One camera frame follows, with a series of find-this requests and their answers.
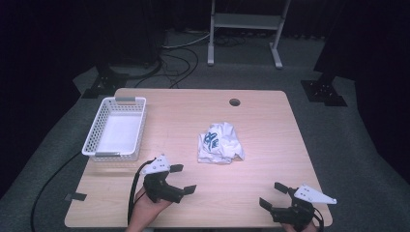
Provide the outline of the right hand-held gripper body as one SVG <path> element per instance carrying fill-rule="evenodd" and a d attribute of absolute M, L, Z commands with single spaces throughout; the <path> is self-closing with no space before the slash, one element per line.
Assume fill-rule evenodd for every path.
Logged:
<path fill-rule="evenodd" d="M 313 204 L 323 203 L 336 205 L 337 200 L 306 184 L 298 188 L 288 188 L 287 193 L 291 198 L 291 206 L 277 208 L 273 206 L 271 216 L 274 222 L 291 224 L 297 230 L 303 229 L 315 218 L 319 223 L 319 231 L 324 230 L 324 218 Z"/>

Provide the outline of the person's right hand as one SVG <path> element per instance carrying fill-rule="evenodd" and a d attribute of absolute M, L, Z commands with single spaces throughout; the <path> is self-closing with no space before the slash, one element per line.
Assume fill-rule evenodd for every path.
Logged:
<path fill-rule="evenodd" d="M 286 232 L 318 232 L 318 229 L 313 223 L 306 225 L 303 229 L 297 230 L 294 225 L 283 223 L 281 227 Z"/>

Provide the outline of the black stand base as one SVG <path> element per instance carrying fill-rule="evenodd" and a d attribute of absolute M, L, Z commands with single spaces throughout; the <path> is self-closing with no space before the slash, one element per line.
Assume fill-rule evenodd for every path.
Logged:
<path fill-rule="evenodd" d="M 113 96 L 117 89 L 123 88 L 128 78 L 126 73 L 115 72 L 107 63 L 96 66 L 98 76 L 91 88 L 85 90 L 83 99 L 96 99 L 98 96 Z"/>
<path fill-rule="evenodd" d="M 346 106 L 343 96 L 333 86 L 336 76 L 322 73 L 317 80 L 302 80 L 301 84 L 310 102 L 323 102 L 326 106 Z"/>

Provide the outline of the white perforated plastic basket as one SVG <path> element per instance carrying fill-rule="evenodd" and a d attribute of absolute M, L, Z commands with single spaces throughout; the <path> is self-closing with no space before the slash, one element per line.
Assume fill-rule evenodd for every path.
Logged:
<path fill-rule="evenodd" d="M 137 160 L 145 119 L 145 98 L 104 98 L 81 153 L 93 161 Z"/>

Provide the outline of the white metal stand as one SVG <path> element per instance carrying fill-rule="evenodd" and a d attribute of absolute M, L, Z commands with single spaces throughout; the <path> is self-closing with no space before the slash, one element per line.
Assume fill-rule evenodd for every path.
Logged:
<path fill-rule="evenodd" d="M 279 70 L 282 69 L 283 64 L 278 54 L 278 43 L 290 4 L 291 0 L 284 0 L 284 6 L 280 15 L 228 14 L 217 13 L 216 0 L 211 0 L 207 64 L 209 66 L 213 66 L 215 64 L 214 38 L 217 29 L 256 29 L 276 32 L 275 38 L 271 43 L 269 43 L 269 46 L 274 59 L 275 67 Z"/>

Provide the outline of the white T-shirt with blue print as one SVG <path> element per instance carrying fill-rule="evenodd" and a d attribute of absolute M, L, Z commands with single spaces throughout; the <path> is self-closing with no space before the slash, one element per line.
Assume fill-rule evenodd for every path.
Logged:
<path fill-rule="evenodd" d="M 198 135 L 197 161 L 200 163 L 230 164 L 244 160 L 245 151 L 234 127 L 227 123 L 212 124 Z"/>

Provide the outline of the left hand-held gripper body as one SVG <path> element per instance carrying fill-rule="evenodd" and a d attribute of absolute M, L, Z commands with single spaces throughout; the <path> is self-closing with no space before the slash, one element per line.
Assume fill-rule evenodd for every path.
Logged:
<path fill-rule="evenodd" d="M 142 168 L 144 175 L 143 187 L 153 202 L 163 199 L 172 203 L 179 203 L 184 197 L 184 190 L 171 186 L 166 178 L 170 174 L 171 164 L 165 154 L 151 160 Z"/>

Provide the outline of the person's left hand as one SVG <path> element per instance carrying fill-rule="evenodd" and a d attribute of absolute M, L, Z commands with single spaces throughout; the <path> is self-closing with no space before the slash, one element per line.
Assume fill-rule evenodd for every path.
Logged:
<path fill-rule="evenodd" d="M 138 216 L 157 216 L 171 205 L 171 202 L 161 199 L 153 202 L 146 194 L 145 188 L 141 188 L 135 195 L 133 211 Z"/>

